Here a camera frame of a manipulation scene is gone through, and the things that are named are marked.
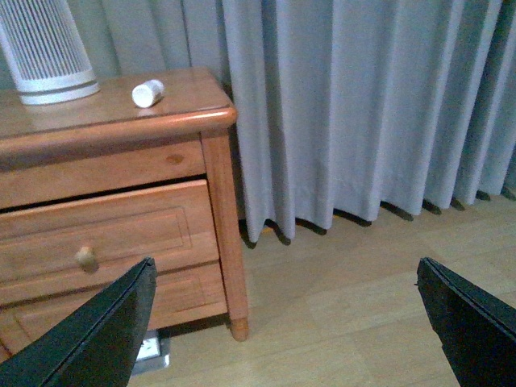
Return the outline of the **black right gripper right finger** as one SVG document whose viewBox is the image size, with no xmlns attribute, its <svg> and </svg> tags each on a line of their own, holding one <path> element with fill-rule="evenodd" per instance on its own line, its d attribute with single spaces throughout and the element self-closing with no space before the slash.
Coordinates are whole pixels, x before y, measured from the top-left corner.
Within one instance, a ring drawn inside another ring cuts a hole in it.
<svg viewBox="0 0 516 387">
<path fill-rule="evenodd" d="M 417 287 L 461 386 L 515 385 L 515 308 L 438 261 L 422 258 Z"/>
</svg>

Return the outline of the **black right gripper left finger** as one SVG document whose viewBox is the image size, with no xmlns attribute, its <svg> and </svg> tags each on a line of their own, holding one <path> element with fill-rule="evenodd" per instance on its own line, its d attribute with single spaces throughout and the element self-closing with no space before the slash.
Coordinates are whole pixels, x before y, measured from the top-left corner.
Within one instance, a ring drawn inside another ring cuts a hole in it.
<svg viewBox="0 0 516 387">
<path fill-rule="evenodd" d="M 3 386 L 125 386 L 156 292 L 147 257 L 1 364 Z"/>
</svg>

